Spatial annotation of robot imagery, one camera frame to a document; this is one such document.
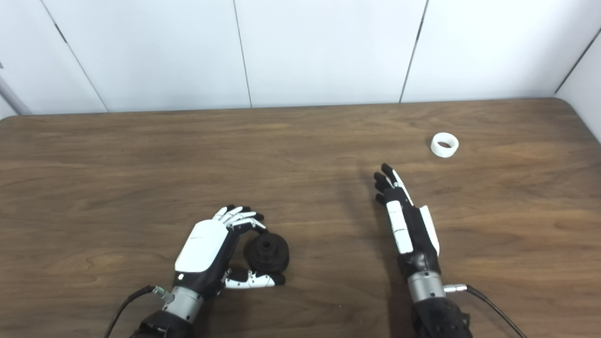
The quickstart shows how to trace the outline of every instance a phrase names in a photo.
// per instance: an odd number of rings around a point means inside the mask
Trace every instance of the white ring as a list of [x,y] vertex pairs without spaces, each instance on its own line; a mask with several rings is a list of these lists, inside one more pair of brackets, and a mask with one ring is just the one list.
[[[450,148],[443,147],[439,143],[446,143]],[[430,145],[430,149],[434,155],[442,158],[451,157],[455,154],[457,148],[459,148],[459,140],[449,133],[438,133],[434,135],[432,144]]]

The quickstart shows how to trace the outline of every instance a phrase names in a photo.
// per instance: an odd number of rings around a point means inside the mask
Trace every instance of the wood grain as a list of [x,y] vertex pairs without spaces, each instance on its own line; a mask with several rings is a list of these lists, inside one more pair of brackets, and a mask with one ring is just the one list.
[[[450,159],[427,147],[461,142]],[[597,337],[601,146],[556,99],[9,117],[0,123],[0,337],[100,337],[169,286],[193,224],[247,204],[286,238],[284,287],[226,290],[201,337],[412,337],[382,162],[428,204],[446,283],[529,337]],[[511,337],[453,295],[476,338]],[[124,312],[127,337],[157,309]]]

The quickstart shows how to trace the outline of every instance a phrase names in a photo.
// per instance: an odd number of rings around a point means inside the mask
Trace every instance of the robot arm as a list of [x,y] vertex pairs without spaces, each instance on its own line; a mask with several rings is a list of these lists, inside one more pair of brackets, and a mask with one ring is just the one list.
[[[284,284],[288,246],[282,237],[269,233],[262,220],[263,216],[249,207],[229,205],[212,219],[196,223],[175,261],[172,292],[154,289],[165,304],[146,317],[131,338],[193,338],[192,323],[203,302],[223,288]],[[240,235],[250,230],[259,233],[245,250],[250,269],[230,268]]]
[[427,206],[417,208],[388,164],[375,173],[376,200],[386,207],[397,244],[398,267],[413,299],[413,327],[420,338],[471,338],[469,321],[447,298],[438,263],[440,247]]

